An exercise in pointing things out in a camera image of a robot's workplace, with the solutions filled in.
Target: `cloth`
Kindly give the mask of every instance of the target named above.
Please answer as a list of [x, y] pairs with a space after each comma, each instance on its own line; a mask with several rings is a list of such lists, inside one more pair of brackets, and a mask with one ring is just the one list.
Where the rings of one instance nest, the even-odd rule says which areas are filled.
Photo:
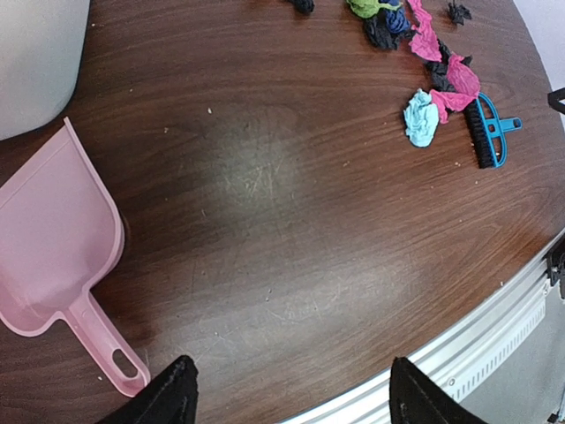
[[380, 3], [379, 0], [347, 0], [353, 13], [362, 19], [372, 18], [379, 13], [381, 9], [396, 11], [400, 8], [400, 4], [393, 6], [391, 4]]
[[385, 20], [391, 34], [400, 34], [410, 29], [411, 23], [406, 18], [406, 10], [401, 7], [396, 11], [386, 11]]
[[418, 31], [410, 43], [412, 52], [425, 60], [440, 62], [440, 43], [432, 28], [432, 15], [422, 7], [422, 0], [407, 1], [419, 23], [419, 26], [412, 26], [412, 29]]
[[194, 424], [198, 404], [197, 375], [192, 359], [183, 355], [136, 397], [97, 424]]
[[294, 5], [294, 8], [303, 15], [309, 15], [314, 11], [313, 0], [289, 0]]
[[452, 3], [449, 3], [448, 15], [451, 19], [451, 22], [459, 25], [465, 25], [466, 19], [473, 19], [473, 17], [471, 16], [471, 11], [462, 4], [456, 4], [456, 0], [453, 0]]
[[426, 148], [433, 140], [439, 124], [438, 107], [432, 103], [432, 96], [419, 89], [404, 110], [406, 135], [417, 148]]
[[400, 38], [394, 37], [376, 15], [363, 20], [363, 31], [374, 47], [385, 50], [398, 50], [400, 46]]
[[450, 52], [448, 46], [438, 40], [432, 28], [432, 16], [422, 7], [422, 0], [407, 0], [407, 2], [420, 24], [417, 28], [418, 33], [412, 38], [412, 52], [428, 61], [444, 64], [446, 60], [448, 61], [446, 77], [455, 92], [449, 92], [450, 86], [440, 74], [435, 76], [434, 86], [435, 88], [446, 88], [446, 90], [442, 92], [435, 89], [430, 91], [432, 102], [439, 111], [440, 122], [446, 124], [448, 122], [448, 110], [459, 112], [465, 109], [469, 103], [478, 97], [480, 83], [477, 75], [469, 66], [465, 65], [465, 63], [471, 61], [471, 58]]
[[436, 90], [430, 91], [430, 95], [432, 96], [432, 103], [438, 108], [440, 114], [440, 122], [442, 124], [446, 124], [449, 121], [448, 110], [461, 112], [469, 105], [469, 103], [477, 98], [473, 97], [472, 95], [439, 92]]

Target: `light blue cloth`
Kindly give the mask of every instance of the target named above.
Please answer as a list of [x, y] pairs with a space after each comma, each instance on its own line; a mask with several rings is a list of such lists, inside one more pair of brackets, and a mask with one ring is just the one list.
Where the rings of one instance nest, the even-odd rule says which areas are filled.
[[427, 148], [440, 123], [440, 112], [432, 103], [432, 96], [419, 88], [404, 111], [404, 121], [411, 143], [417, 148]]

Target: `wooden table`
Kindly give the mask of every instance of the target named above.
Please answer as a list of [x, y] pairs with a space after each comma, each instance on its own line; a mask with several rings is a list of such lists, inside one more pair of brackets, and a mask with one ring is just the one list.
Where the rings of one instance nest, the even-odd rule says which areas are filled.
[[[427, 149], [401, 112], [429, 75], [340, 2], [94, 0], [65, 111], [127, 227], [94, 290], [156, 375], [200, 370], [198, 423], [328, 400], [469, 313], [565, 226], [565, 143], [511, 0], [440, 38], [524, 129], [479, 170], [461, 114]], [[0, 183], [59, 127], [0, 143]], [[69, 329], [0, 326], [0, 421], [94, 422], [126, 400]]]

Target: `dustpan handle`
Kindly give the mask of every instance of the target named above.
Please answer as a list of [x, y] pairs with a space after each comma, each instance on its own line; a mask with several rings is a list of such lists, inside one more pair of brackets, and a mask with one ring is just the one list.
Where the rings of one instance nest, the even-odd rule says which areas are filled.
[[[90, 292], [71, 305], [65, 318], [90, 356], [121, 393], [133, 398], [147, 386], [151, 377], [146, 365], [125, 342]], [[124, 374], [114, 361], [116, 351], [122, 351], [137, 369], [137, 375], [128, 377]]]

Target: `black cloth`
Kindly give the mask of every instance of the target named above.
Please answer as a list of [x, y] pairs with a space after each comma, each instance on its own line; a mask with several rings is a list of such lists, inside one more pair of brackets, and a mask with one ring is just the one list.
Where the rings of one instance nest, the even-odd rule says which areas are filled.
[[400, 34], [391, 34], [387, 24], [378, 15], [363, 19], [363, 31], [374, 47], [384, 50], [398, 50], [402, 40], [411, 40], [416, 33], [415, 30], [408, 29]]
[[309, 15], [314, 11], [313, 0], [289, 0], [294, 5], [294, 8], [303, 15]]
[[448, 6], [448, 15], [451, 19], [451, 22], [453, 22], [454, 24], [465, 25], [466, 19], [473, 19], [473, 17], [471, 16], [471, 11], [462, 4], [456, 4], [455, 0], [452, 3], [449, 3]]
[[[449, 47], [442, 40], [438, 40], [438, 42], [440, 43], [441, 62], [428, 60], [424, 65], [432, 76], [432, 87], [434, 89], [454, 93], [456, 89], [448, 79], [448, 64], [449, 58], [451, 57], [451, 50], [449, 50]], [[465, 66], [469, 66], [472, 60], [473, 56], [467, 56], [461, 63]]]
[[393, 362], [389, 389], [392, 424], [486, 424], [406, 358]]
[[194, 424], [198, 370], [181, 356], [136, 397], [98, 424]]

